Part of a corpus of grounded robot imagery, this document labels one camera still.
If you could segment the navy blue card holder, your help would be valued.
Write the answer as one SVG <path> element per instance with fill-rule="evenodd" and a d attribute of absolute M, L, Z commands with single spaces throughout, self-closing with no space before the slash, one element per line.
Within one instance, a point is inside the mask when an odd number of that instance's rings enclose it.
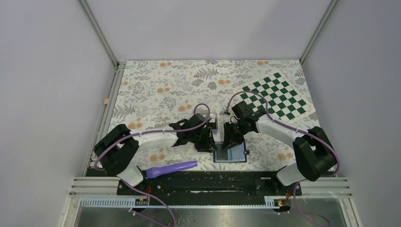
<path fill-rule="evenodd" d="M 217 142 L 217 150 L 222 150 L 223 142 Z M 250 154 L 249 150 L 246 148 L 246 143 L 243 142 L 241 145 L 232 147 L 227 150 L 228 161 L 216 161 L 215 155 L 216 151 L 213 152 L 213 162 L 214 163 L 246 163 L 247 156 Z"/>

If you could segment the clear plastic card box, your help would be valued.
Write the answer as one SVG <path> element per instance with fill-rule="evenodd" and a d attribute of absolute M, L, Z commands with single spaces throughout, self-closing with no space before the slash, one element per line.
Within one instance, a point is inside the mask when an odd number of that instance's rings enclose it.
<path fill-rule="evenodd" d="M 197 114 L 180 113 L 180 114 L 178 114 L 178 118 L 180 121 L 184 121 L 184 123 L 183 123 L 184 128 L 192 128 L 192 127 L 198 126 L 199 124 L 204 122 L 207 118 L 207 113 L 197 113 Z M 208 122 L 210 121 L 211 118 L 218 119 L 217 113 L 210 113 Z"/>

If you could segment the purple plastic handle tool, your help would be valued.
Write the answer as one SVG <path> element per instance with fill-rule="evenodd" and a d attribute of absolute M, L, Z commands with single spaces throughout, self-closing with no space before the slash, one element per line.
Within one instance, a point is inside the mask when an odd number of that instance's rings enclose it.
<path fill-rule="evenodd" d="M 188 161 L 178 164 L 172 164 L 162 167 L 152 167 L 146 170 L 146 177 L 150 179 L 157 178 L 161 175 L 170 174 L 198 166 L 197 161 Z"/>

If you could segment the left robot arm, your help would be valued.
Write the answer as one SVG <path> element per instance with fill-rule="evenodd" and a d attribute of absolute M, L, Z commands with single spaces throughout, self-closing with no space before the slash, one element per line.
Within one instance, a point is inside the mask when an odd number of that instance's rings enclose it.
<path fill-rule="evenodd" d="M 135 194 L 142 194 L 147 187 L 144 174 L 132 163 L 135 154 L 158 147 L 177 147 L 193 143 L 200 148 L 208 144 L 211 130 L 206 124 L 209 116 L 199 113 L 168 126 L 149 131 L 131 131 L 125 124 L 115 126 L 95 146 L 96 170 L 103 170 L 108 177 L 118 177 L 128 184 Z"/>

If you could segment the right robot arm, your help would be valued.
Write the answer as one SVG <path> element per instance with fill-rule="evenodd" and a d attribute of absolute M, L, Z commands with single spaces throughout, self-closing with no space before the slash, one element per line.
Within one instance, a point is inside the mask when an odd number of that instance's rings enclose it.
<path fill-rule="evenodd" d="M 242 101 L 232 107 L 236 122 L 224 123 L 223 149 L 242 144 L 249 132 L 273 137 L 293 149 L 296 161 L 278 170 L 272 177 L 274 193 L 283 195 L 290 185 L 302 180 L 316 181 L 337 165 L 338 159 L 324 130 L 302 130 L 273 118 L 265 110 L 254 111 Z"/>

